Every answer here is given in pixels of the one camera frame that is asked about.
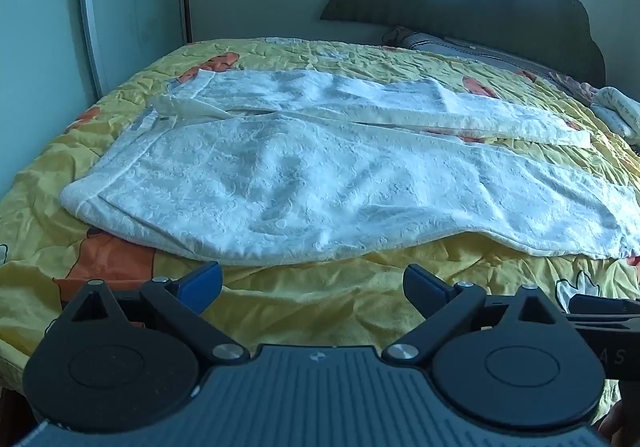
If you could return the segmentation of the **white embossed pants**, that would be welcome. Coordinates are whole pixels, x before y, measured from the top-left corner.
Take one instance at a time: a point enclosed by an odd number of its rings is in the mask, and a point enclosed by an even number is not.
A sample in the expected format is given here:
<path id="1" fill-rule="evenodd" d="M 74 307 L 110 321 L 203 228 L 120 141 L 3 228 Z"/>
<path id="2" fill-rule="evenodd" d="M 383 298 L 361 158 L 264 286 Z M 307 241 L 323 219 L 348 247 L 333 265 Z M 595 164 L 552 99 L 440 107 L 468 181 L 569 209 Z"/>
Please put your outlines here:
<path id="1" fill-rule="evenodd" d="M 503 147 L 587 148 L 588 132 L 426 78 L 200 71 L 154 97 L 67 212 L 198 261 L 349 259 L 481 233 L 533 256 L 639 251 L 634 190 Z"/>

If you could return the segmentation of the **yellow cartoon bed quilt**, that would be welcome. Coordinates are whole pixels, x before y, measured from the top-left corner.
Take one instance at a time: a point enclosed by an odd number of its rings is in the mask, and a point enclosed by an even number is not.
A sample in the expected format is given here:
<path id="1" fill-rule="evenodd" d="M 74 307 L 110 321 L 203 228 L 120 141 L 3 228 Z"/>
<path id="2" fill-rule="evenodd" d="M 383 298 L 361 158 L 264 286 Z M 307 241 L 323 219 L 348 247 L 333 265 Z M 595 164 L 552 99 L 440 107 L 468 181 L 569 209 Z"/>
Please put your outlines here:
<path id="1" fill-rule="evenodd" d="M 530 104 L 587 129 L 587 149 L 509 140 L 506 149 L 572 166 L 615 184 L 637 186 L 639 159 L 578 101 L 543 78 L 432 52 L 285 38 L 211 40 L 160 58 L 85 111 L 18 173 L 1 202 L 1 385 L 19 391 L 29 355 L 61 310 L 60 291 L 91 277 L 179 277 L 193 263 L 101 233 L 74 219 L 58 195 L 84 175 L 148 100 L 191 69 L 308 69 L 390 83 L 433 77 Z M 383 346 L 416 325 L 401 293 L 405 267 L 418 263 L 448 281 L 469 280 L 495 294 L 535 282 L 550 297 L 596 288 L 605 297 L 639 294 L 637 259 L 530 257 L 482 235 L 461 235 L 412 249 L 344 262 L 224 270 L 224 291 L 207 319 L 248 347 L 262 343 Z"/>

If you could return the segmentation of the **white folded cloth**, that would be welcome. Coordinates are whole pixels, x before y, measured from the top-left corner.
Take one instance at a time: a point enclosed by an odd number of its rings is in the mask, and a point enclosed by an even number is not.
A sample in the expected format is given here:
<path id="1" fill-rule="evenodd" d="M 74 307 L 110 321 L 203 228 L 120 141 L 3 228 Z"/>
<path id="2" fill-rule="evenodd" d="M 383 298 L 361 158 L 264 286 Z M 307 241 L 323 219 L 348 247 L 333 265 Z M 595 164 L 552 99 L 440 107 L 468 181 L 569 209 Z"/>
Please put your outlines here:
<path id="1" fill-rule="evenodd" d="M 639 103 L 614 87 L 603 87 L 591 101 L 591 110 L 608 129 L 631 146 L 639 144 Z"/>

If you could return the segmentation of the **grey striped pillow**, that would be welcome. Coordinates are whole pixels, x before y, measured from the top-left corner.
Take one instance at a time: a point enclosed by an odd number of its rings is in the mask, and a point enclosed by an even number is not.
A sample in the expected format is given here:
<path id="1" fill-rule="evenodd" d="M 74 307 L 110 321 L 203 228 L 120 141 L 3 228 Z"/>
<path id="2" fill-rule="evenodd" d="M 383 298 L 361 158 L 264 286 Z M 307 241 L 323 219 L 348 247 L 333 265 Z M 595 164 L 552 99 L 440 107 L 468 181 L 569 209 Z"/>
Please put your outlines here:
<path id="1" fill-rule="evenodd" d="M 447 40 L 435 35 L 416 32 L 398 26 L 385 33 L 383 44 L 415 51 L 434 52 L 446 57 L 457 57 L 477 60 L 489 66 L 498 66 L 508 71 L 526 70 L 533 73 L 547 73 L 548 66 L 543 66 L 504 51 L 474 45 L 463 40 Z"/>

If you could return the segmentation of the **dark scalloped headboard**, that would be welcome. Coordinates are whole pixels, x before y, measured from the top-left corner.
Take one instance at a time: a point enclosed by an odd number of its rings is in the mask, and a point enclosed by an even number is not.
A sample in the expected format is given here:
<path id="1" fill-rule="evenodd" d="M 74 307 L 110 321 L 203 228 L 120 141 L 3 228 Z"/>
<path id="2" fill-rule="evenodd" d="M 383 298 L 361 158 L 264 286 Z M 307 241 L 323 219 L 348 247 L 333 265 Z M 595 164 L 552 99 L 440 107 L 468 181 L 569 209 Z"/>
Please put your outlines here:
<path id="1" fill-rule="evenodd" d="M 597 87 L 606 79 L 602 52 L 579 0 L 329 0 L 321 17 L 476 43 Z"/>

